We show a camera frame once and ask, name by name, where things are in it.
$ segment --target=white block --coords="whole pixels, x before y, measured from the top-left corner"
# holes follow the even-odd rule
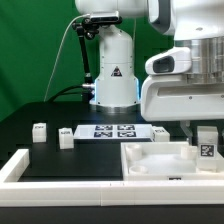
[[[152,140],[154,142],[169,142],[170,134],[163,127],[152,127]]]
[[[60,149],[74,148],[73,133],[71,128],[62,128],[59,132],[59,145]]]
[[[197,146],[182,146],[181,147],[181,158],[187,160],[194,160],[197,158],[198,148]]]
[[[16,182],[29,165],[29,150],[19,149],[0,171],[0,183]]]
[[[33,142],[46,142],[47,141],[47,124],[38,123],[33,125],[32,130]]]
[[[198,127],[197,171],[216,172],[218,130],[216,127]]]
[[[218,130],[217,127],[198,126],[198,145],[199,144],[214,144],[218,145]]]

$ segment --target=green wall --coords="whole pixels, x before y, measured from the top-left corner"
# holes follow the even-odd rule
[[[28,102],[43,101],[61,38],[77,15],[74,0],[0,1],[0,120]],[[130,35],[133,35],[133,26],[132,19],[119,25]],[[146,18],[137,19],[135,74],[140,83],[146,77],[146,59],[171,48],[172,42],[172,38],[156,33]],[[87,48],[91,71],[96,77],[99,73],[97,38],[88,41]],[[83,74],[78,39],[70,29],[50,95],[82,83]]]

